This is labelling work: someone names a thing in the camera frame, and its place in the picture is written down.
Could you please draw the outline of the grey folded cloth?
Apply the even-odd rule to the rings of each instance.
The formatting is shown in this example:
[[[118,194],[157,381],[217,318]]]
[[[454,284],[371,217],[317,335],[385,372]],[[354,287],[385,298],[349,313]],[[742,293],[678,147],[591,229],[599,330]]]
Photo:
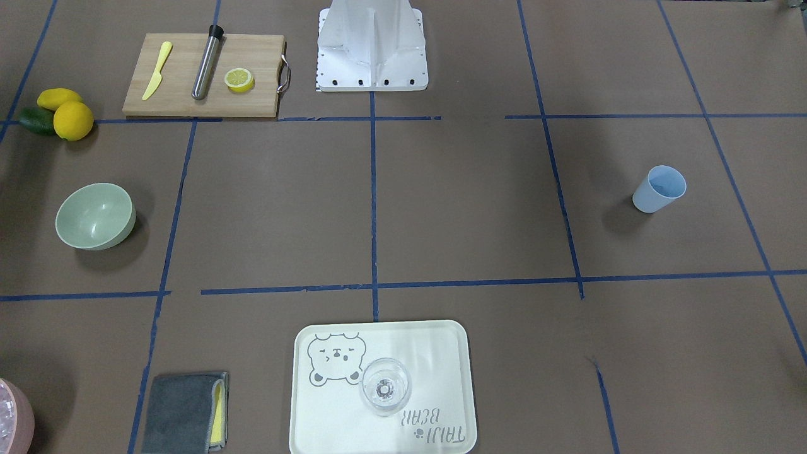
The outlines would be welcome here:
[[[141,451],[211,453],[228,441],[227,371],[157,376],[151,385]]]

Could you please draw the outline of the pink bowl with ice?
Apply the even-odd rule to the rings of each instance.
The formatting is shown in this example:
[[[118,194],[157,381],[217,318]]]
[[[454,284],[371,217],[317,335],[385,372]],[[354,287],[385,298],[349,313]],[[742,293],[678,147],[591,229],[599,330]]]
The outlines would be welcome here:
[[[1,394],[1,453],[28,453],[35,430],[31,403],[9,380],[1,380]]]

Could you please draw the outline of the steel muddler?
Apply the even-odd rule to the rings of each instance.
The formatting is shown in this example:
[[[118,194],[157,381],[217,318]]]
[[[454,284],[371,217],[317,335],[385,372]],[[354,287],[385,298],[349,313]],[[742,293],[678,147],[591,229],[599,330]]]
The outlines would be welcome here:
[[[204,53],[202,54],[196,79],[194,80],[194,86],[191,90],[191,98],[193,98],[193,100],[204,100],[205,97],[207,97],[214,72],[214,64],[218,58],[223,37],[224,29],[217,24],[211,24]]]

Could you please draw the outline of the yellow plastic knife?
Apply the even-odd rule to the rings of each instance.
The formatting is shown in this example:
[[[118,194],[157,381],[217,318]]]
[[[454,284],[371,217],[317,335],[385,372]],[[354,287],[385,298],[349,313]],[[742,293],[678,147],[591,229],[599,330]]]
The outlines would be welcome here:
[[[143,101],[149,100],[160,86],[163,80],[161,72],[170,55],[170,52],[172,52],[172,48],[173,44],[170,41],[164,41],[161,44],[160,51],[158,54],[158,60],[156,60],[156,64],[151,74],[151,78],[149,80],[146,89],[144,90],[144,94],[141,96],[141,100]]]

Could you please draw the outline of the green bowl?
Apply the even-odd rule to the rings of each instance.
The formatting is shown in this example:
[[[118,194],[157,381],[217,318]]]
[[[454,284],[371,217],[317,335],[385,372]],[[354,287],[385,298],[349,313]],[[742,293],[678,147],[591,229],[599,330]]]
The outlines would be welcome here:
[[[113,183],[75,190],[55,216],[57,236],[78,250],[99,251],[121,244],[132,233],[136,208],[129,193]]]

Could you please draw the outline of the yellow lemon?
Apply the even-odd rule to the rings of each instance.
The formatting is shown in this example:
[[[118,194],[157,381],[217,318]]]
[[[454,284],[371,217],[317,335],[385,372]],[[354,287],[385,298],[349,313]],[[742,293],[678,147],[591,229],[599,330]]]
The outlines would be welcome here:
[[[58,137],[78,141],[86,137],[95,123],[93,112],[83,102],[71,101],[57,107],[53,115],[53,129]]]
[[[43,90],[37,98],[37,105],[51,112],[57,111],[60,106],[69,102],[83,103],[83,97],[75,92],[75,90],[55,87]]]

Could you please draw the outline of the light blue cup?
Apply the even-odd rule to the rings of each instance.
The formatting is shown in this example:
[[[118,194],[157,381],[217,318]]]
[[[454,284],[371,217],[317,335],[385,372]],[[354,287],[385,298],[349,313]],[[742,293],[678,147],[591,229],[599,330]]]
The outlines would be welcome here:
[[[634,191],[634,207],[647,214],[658,212],[681,198],[688,189],[686,179],[671,166],[654,166]]]

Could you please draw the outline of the cream bear tray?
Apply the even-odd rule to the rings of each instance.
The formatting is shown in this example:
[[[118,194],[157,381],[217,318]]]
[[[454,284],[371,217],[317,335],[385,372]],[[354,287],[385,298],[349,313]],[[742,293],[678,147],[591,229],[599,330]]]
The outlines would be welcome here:
[[[294,343],[292,453],[468,453],[467,331],[451,320],[309,325]]]

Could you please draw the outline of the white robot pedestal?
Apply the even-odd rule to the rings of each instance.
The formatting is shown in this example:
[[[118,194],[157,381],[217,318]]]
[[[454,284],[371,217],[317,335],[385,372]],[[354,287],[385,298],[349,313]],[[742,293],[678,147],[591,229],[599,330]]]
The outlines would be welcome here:
[[[422,11],[409,1],[333,1],[318,18],[315,88],[420,91],[429,86]]]

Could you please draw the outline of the lemon half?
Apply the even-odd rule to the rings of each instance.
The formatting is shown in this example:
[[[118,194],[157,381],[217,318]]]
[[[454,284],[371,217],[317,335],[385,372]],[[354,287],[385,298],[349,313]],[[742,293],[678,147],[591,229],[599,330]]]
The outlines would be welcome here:
[[[245,68],[233,68],[224,76],[224,83],[228,89],[236,94],[248,92],[255,86],[253,72]]]

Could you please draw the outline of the clear wine glass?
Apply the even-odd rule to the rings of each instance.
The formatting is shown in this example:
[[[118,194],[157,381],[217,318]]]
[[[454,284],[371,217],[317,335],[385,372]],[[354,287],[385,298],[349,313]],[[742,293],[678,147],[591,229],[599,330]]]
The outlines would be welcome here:
[[[378,417],[391,417],[405,408],[412,396],[412,377],[406,365],[394,358],[371,362],[361,377],[361,396]]]

